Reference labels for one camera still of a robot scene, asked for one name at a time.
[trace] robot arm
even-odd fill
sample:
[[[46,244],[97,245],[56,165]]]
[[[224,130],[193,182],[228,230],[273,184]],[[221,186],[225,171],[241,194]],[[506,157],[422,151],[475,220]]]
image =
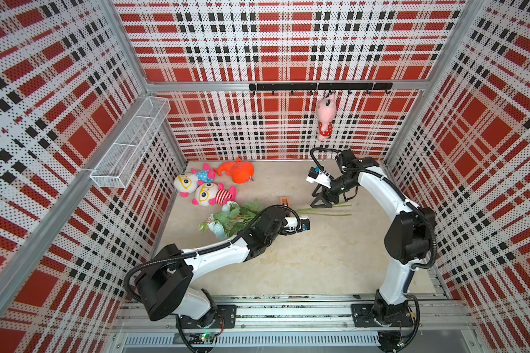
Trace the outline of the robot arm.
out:
[[[385,235],[384,244],[390,257],[387,274],[375,294],[373,314],[381,325],[387,325],[393,317],[406,308],[408,287],[418,268],[429,268],[436,259],[433,227],[435,214],[429,208],[420,206],[404,194],[385,175],[371,157],[357,159],[351,150],[337,151],[336,163],[342,175],[333,178],[314,157],[315,148],[310,151],[317,167],[310,169],[307,181],[317,182],[312,193],[316,198],[311,207],[332,207],[339,203],[339,195],[353,187],[364,187],[379,202],[392,223]],[[426,261],[431,250],[430,261]]]
[[[265,208],[248,226],[225,241],[179,250],[175,244],[162,248],[152,260],[129,271],[124,287],[133,299],[141,301],[151,321],[169,314],[180,314],[207,327],[217,318],[217,305],[208,291],[190,287],[193,280],[218,268],[242,263],[265,252],[279,234],[295,234],[310,229],[307,216],[298,217],[292,209],[275,205]],[[130,286],[130,279],[139,295]]]

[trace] striped plush doll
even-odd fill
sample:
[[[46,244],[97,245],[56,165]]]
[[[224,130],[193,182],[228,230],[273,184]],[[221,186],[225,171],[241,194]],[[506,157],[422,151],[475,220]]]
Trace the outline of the striped plush doll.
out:
[[[226,190],[222,183],[216,185],[213,182],[206,182],[196,189],[193,204],[201,206],[220,204],[223,206],[228,201],[235,201],[236,194],[235,187],[230,187],[229,190]]]

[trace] wire mesh basket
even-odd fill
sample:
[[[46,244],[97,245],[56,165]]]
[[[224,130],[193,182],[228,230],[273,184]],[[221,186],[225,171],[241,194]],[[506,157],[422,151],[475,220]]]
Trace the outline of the wire mesh basket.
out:
[[[90,175],[99,187],[127,187],[170,111],[167,98],[145,98]]]

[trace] perforated wall panel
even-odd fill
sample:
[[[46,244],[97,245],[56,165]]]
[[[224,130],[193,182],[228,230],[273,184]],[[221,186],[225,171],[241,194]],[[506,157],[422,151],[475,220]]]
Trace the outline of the perforated wall panel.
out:
[[[0,271],[136,84],[95,1],[0,1]]]
[[[152,82],[428,77],[465,1],[115,0]]]
[[[491,1],[389,165],[496,352],[530,352],[530,1]]]
[[[322,145],[386,155],[418,91],[336,92],[332,136]],[[327,92],[168,93],[171,128],[189,160],[309,158],[320,145],[314,110]]]
[[[178,170],[158,133],[129,187],[91,188],[1,317],[0,353],[105,348],[122,279],[149,258]]]

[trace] orange plush toy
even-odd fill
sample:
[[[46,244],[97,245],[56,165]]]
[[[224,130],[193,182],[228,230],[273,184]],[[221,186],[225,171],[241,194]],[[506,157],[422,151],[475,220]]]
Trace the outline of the orange plush toy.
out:
[[[226,172],[227,176],[232,177],[233,182],[243,184],[251,179],[253,173],[255,173],[255,168],[250,161],[243,161],[241,158],[238,158],[236,161],[225,161],[218,169],[214,169],[214,171],[219,176],[222,176],[222,173]]]

